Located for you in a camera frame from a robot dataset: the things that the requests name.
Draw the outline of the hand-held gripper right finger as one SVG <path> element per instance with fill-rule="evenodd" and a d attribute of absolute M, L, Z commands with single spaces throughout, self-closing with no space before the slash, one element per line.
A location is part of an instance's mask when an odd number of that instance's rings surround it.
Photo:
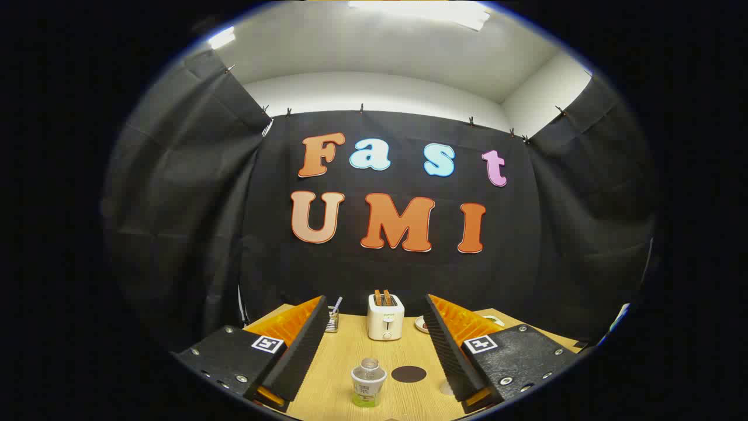
<path fill-rule="evenodd" d="M 428 333 L 465 413 L 521 399 L 579 360 L 577 353 L 526 323 L 501 327 L 433 294 L 424 299 Z"/>

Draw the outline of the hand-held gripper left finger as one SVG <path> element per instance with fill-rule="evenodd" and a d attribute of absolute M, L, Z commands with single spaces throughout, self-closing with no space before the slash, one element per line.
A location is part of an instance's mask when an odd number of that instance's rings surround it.
<path fill-rule="evenodd" d="M 218 387 L 284 412 L 301 389 L 328 320 L 328 301 L 320 295 L 245 329 L 224 326 L 175 357 Z"/>

